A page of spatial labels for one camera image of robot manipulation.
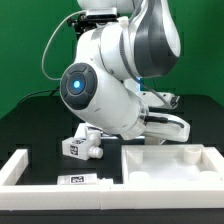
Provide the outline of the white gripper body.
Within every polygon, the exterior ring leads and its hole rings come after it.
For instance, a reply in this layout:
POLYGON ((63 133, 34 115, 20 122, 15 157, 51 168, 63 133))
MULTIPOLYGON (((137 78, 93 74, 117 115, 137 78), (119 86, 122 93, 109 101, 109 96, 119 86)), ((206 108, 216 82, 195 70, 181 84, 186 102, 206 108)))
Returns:
POLYGON ((175 115, 150 112, 145 116, 144 124, 143 135, 147 137, 177 142, 186 142, 189 138, 190 125, 175 115))

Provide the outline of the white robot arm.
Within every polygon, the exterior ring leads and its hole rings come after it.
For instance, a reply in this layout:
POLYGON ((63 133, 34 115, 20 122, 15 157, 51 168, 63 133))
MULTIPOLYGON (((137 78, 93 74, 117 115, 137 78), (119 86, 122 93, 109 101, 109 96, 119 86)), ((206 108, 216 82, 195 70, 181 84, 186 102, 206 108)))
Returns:
POLYGON ((60 95, 68 109, 103 132, 185 142, 190 125, 153 113, 151 99, 128 80, 163 76, 180 56, 180 39, 167 0, 77 0, 94 27, 78 40, 60 95))

